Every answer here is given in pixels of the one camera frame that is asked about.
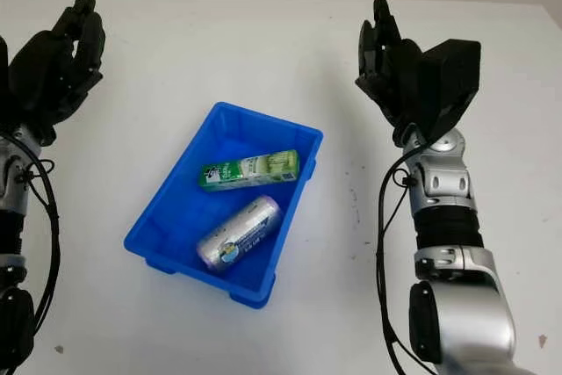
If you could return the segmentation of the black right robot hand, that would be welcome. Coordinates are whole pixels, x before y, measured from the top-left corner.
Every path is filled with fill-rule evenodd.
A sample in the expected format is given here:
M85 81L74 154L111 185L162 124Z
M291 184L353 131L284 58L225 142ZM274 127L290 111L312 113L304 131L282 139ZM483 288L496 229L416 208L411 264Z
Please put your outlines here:
M365 20L358 40L356 86L377 104L402 148L415 127L414 79L422 51L400 35L387 0L373 0L373 22Z

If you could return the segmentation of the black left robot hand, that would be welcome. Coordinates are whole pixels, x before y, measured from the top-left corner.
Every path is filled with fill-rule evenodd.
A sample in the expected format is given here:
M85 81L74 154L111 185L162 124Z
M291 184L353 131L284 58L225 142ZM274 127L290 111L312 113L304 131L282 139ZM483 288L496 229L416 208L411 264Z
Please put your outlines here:
M96 0L75 0L50 30L37 32L7 57L1 42L1 128L30 130L42 147L56 139L54 126L82 105L103 78L105 33Z

